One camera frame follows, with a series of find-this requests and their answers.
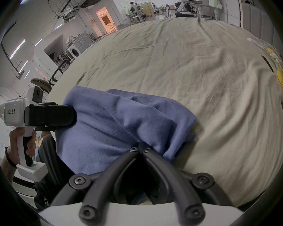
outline washing machine door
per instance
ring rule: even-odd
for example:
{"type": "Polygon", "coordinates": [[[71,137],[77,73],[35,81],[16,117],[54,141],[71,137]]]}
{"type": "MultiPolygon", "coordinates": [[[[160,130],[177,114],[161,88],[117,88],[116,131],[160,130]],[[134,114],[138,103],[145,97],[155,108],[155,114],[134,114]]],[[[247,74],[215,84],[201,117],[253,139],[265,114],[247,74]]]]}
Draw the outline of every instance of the washing machine door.
{"type": "Polygon", "coordinates": [[[76,50],[76,48],[71,48],[70,52],[72,54],[73,57],[79,57],[79,52],[76,50]]]}

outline person's hand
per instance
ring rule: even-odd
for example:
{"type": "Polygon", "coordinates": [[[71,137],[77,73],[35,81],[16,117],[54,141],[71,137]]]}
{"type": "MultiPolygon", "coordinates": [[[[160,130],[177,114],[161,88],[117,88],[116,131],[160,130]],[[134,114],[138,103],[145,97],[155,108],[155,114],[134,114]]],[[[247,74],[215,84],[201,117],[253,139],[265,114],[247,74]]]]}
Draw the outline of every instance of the person's hand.
{"type": "MultiPolygon", "coordinates": [[[[15,130],[10,132],[10,146],[8,147],[8,157],[14,164],[19,164],[19,154],[18,154],[18,147],[17,147],[17,137],[20,137],[24,134],[23,128],[16,128],[15,130]]],[[[30,157],[33,157],[36,154],[36,131],[33,130],[33,136],[27,143],[27,150],[26,154],[30,157]]]]}

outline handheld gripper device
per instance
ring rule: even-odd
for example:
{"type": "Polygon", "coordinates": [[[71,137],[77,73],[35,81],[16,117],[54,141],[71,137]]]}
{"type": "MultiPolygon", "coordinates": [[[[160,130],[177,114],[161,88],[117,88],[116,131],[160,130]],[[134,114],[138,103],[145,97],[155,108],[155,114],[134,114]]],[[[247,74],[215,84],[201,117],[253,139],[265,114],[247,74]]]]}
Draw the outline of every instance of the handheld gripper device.
{"type": "Polygon", "coordinates": [[[33,129],[37,131],[56,131],[57,127],[71,126],[76,121],[75,110],[55,102],[42,103],[43,92],[37,87],[30,87],[26,97],[8,100],[4,108],[4,123],[7,126],[24,128],[24,134],[17,137],[20,164],[19,174],[39,182],[47,173],[45,163],[33,161],[26,154],[27,142],[31,139],[33,129]]]}

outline white plastic part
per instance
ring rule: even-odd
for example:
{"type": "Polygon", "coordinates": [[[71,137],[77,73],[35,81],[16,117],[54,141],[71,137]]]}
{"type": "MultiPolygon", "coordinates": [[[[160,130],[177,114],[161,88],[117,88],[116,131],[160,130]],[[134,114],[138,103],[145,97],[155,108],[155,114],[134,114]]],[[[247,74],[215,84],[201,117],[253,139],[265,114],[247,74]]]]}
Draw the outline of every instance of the white plastic part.
{"type": "Polygon", "coordinates": [[[17,137],[17,147],[20,164],[17,165],[18,172],[21,176],[34,182],[39,182],[47,173],[48,169],[45,163],[35,162],[27,165],[25,160],[26,151],[24,149],[23,137],[31,137],[33,135],[33,127],[25,126],[24,111],[29,104],[36,104],[32,101],[35,86],[29,88],[26,98],[20,97],[8,100],[4,108],[4,123],[7,126],[15,126],[24,128],[24,134],[17,137]]]}
{"type": "MultiPolygon", "coordinates": [[[[54,226],[84,225],[79,219],[82,203],[53,206],[39,214],[54,226]]],[[[229,206],[203,203],[204,220],[198,226],[228,226],[243,212],[229,206]]],[[[110,202],[103,212],[102,226],[181,226],[175,203],[156,205],[125,205],[110,202]]]]}
{"type": "Polygon", "coordinates": [[[45,163],[34,161],[33,167],[17,165],[18,172],[21,176],[28,178],[34,182],[40,182],[43,177],[48,173],[45,163]]]}

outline washing machine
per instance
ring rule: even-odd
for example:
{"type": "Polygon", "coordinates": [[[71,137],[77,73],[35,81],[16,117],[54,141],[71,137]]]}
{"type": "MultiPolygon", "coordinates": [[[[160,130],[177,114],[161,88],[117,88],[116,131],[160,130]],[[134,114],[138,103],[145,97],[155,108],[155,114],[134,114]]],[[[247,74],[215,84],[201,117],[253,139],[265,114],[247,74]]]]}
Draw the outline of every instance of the washing machine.
{"type": "Polygon", "coordinates": [[[74,58],[77,58],[92,44],[91,38],[86,32],[83,32],[69,42],[67,50],[74,58]]]}

